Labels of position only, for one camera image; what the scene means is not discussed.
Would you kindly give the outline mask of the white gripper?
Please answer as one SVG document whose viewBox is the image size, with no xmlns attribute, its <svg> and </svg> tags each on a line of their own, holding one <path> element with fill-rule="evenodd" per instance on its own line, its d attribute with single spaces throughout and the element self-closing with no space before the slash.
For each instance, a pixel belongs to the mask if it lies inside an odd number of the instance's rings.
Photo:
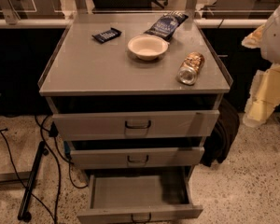
<svg viewBox="0 0 280 224">
<path fill-rule="evenodd" d="M 245 105 L 243 123 L 256 128 L 280 105 L 280 64 L 277 64 L 280 63 L 280 5 L 265 25 L 243 39 L 242 45 L 249 49 L 260 48 L 261 56 L 274 63 L 265 72 L 258 70 L 254 75 Z"/>
</svg>

